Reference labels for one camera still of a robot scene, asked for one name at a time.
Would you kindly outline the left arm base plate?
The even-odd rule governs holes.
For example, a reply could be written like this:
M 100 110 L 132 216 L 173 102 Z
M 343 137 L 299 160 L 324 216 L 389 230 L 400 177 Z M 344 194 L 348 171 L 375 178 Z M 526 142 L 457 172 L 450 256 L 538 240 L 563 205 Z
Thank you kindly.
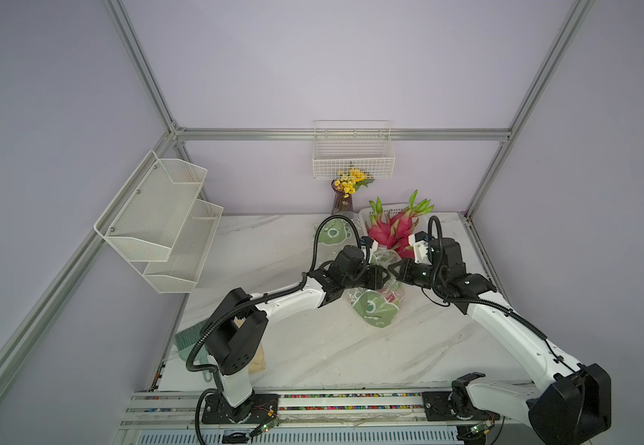
M 204 425 L 262 424 L 272 418 L 279 409 L 279 395 L 256 394 L 240 406 L 232 407 L 222 394 L 206 397 L 201 408 L 201 423 Z

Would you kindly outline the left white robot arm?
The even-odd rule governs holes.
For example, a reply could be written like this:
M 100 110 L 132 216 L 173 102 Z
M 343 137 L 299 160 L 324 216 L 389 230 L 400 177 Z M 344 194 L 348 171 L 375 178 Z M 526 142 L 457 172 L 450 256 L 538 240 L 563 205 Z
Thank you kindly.
M 324 226 L 342 221 L 352 230 L 355 243 L 347 245 L 331 261 L 318 263 L 318 241 Z M 229 385 L 253 361 L 266 328 L 272 323 L 298 313 L 316 310 L 338 300 L 348 289 L 380 290 L 390 274 L 371 263 L 379 243 L 359 235 L 355 223 L 347 216 L 332 215 L 322 221 L 313 238 L 313 253 L 308 271 L 291 287 L 249 294 L 238 287 L 227 293 L 200 329 L 192 344 L 185 366 L 188 372 L 209 373 L 214 387 L 205 389 L 194 409 L 194 432 L 199 444 L 205 443 L 201 426 L 208 402 L 223 402 L 223 415 L 234 424 L 242 422 L 253 411 L 254 391 L 246 376 L 241 383 Z

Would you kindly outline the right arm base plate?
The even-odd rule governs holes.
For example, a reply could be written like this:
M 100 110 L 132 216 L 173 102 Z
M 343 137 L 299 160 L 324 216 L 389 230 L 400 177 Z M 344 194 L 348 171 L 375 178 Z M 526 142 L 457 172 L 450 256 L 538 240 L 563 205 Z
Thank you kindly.
M 451 390 L 424 391 L 422 406 L 429 422 L 498 421 L 500 415 L 475 408 Z

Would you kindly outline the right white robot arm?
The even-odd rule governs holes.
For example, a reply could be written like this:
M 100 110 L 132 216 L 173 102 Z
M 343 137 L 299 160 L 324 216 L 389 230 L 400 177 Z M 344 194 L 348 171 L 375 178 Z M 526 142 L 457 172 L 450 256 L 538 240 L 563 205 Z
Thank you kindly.
M 470 419 L 497 413 L 529 426 L 546 444 L 583 444 L 611 428 L 611 377 L 599 365 L 584 365 L 505 301 L 481 274 L 470 274 L 462 250 L 444 237 L 431 217 L 426 231 L 405 237 L 413 255 L 391 266 L 394 277 L 429 289 L 489 332 L 526 371 L 531 389 L 493 381 L 474 372 L 452 383 L 451 413 Z

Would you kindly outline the green-print zip-top bag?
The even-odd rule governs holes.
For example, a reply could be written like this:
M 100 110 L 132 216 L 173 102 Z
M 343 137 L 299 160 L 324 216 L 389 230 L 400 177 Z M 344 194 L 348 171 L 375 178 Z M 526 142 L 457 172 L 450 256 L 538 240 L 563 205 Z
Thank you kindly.
M 361 235 L 357 221 L 352 220 L 352 223 L 349 224 L 342 219 L 333 219 L 323 224 L 319 236 L 314 239 L 316 239 L 316 244 L 326 247 L 356 246 L 357 239 Z
M 397 281 L 394 276 L 390 276 L 385 286 L 381 290 L 370 290 L 357 287 L 349 289 L 345 296 L 349 300 L 353 310 L 361 319 L 370 326 L 385 328 L 392 324 L 392 321 L 400 312 L 402 302 L 396 306 L 388 303 L 383 297 L 385 287 L 394 287 L 404 285 Z

